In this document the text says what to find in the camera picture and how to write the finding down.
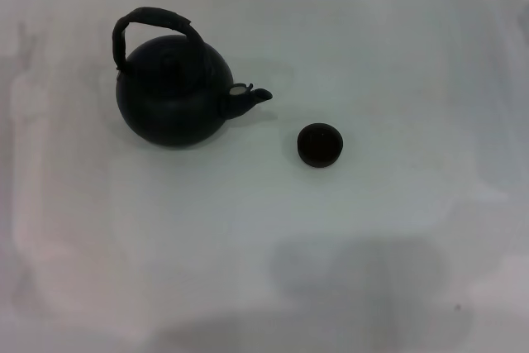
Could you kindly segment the small dark teacup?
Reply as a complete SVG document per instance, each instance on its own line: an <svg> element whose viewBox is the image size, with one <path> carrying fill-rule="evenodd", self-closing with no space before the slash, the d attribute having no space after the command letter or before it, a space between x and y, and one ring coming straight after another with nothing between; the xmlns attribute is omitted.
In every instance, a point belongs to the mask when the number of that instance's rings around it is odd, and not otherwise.
<svg viewBox="0 0 529 353"><path fill-rule="evenodd" d="M340 132L326 123L309 124L297 137L298 156L313 168L333 165L340 157L343 145Z"/></svg>

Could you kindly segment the black round teapot with handle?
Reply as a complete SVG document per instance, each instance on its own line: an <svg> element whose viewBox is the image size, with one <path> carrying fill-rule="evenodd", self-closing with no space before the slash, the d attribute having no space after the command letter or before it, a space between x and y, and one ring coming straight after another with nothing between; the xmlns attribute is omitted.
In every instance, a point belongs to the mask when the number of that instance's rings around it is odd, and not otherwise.
<svg viewBox="0 0 529 353"><path fill-rule="evenodd" d="M126 53L131 23L170 29ZM157 7L138 7L112 31L117 66L117 106L125 123L144 140L165 147L205 141L227 120L272 99L264 88L235 83L222 56L190 20Z"/></svg>

